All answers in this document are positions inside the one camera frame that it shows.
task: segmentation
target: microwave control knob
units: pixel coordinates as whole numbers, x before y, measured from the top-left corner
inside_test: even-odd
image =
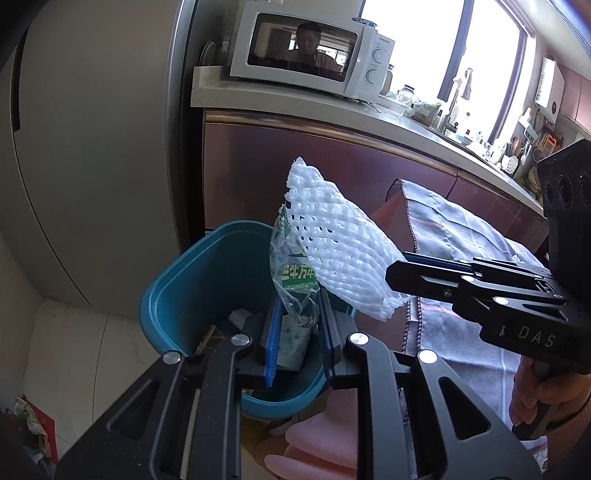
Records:
[[[382,48],[378,48],[378,49],[374,50],[373,53],[371,54],[371,56],[375,60],[376,63],[384,63],[387,60],[386,51],[383,50]]]
[[[373,85],[378,80],[378,72],[374,69],[368,70],[365,79]]]

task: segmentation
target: screw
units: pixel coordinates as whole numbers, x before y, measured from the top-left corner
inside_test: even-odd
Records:
[[[424,364],[434,364],[437,361],[437,354],[432,350],[421,350],[418,359]]]
[[[369,342],[369,337],[364,333],[355,332],[349,335],[349,340],[351,340],[351,343],[354,343],[355,345],[365,345],[367,342]]]
[[[244,333],[238,333],[232,337],[232,343],[236,346],[244,346],[250,343],[251,338]]]
[[[181,361],[181,354],[171,350],[162,356],[162,361],[167,365],[174,365]]]

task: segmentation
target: teal trash bin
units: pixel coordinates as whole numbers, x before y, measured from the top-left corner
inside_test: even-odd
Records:
[[[228,321],[239,308],[266,312],[274,286],[269,270],[271,227],[239,220],[218,227],[178,257],[144,294],[140,323],[144,335],[162,354],[192,355],[210,325],[231,334]],[[331,296],[334,309],[355,314]],[[242,413],[253,419],[278,420],[307,407],[326,379],[317,336],[310,340],[299,372],[277,370],[269,391],[242,396]]]

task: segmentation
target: white foam net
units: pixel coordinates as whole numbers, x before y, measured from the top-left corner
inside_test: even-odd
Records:
[[[318,169],[298,158],[285,199],[292,235],[299,235],[318,281],[360,312],[386,321],[408,300],[386,283],[386,269],[402,253],[384,232]]]

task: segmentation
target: brown cabinet door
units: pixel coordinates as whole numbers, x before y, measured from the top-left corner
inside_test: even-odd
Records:
[[[458,179],[447,199],[490,223],[502,235],[531,252],[541,245],[547,222],[526,205],[518,205],[480,186]]]
[[[579,111],[583,77],[562,65],[560,66],[560,73],[564,77],[564,93],[560,111],[575,120]]]
[[[206,228],[238,219],[272,225],[291,163],[302,157],[371,215],[397,178],[447,196],[455,176],[360,145],[276,128],[206,124],[203,197]]]
[[[581,101],[576,120],[587,130],[591,130],[591,82],[587,79],[582,80]]]

